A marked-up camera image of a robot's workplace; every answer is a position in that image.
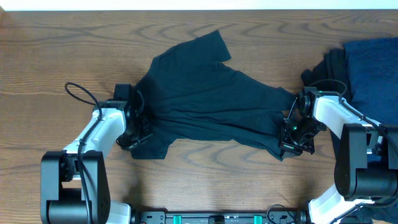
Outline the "dark teal t-shirt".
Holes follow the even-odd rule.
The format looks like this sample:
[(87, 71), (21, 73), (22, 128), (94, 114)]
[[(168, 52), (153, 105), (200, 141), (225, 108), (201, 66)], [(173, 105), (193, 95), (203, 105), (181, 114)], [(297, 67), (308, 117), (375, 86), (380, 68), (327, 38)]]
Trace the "dark teal t-shirt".
[(214, 31), (153, 59), (136, 86), (153, 133), (131, 150), (134, 159), (163, 159), (177, 139), (234, 140), (282, 159), (280, 128), (294, 95), (228, 67), (230, 57)]

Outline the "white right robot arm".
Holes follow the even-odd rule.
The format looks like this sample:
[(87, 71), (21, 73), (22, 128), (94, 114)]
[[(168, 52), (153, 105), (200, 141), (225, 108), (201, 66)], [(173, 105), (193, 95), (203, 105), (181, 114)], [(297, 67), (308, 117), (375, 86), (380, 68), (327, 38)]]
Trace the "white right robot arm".
[(334, 183), (293, 223), (340, 223), (361, 208), (386, 208), (397, 204), (397, 127), (360, 113), (342, 94), (306, 86), (293, 105), (301, 119), (284, 119), (279, 147), (282, 157), (314, 153), (314, 137), (330, 130), (340, 141)]

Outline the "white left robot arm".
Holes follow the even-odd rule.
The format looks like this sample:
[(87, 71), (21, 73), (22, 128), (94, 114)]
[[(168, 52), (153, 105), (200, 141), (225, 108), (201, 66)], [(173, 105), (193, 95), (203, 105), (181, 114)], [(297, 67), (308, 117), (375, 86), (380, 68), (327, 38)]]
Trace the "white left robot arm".
[(144, 99), (130, 84), (117, 84), (113, 98), (94, 99), (90, 122), (61, 151), (48, 151), (40, 165), (42, 223), (139, 223), (128, 203), (111, 200), (104, 160), (117, 144), (132, 151), (152, 131)]

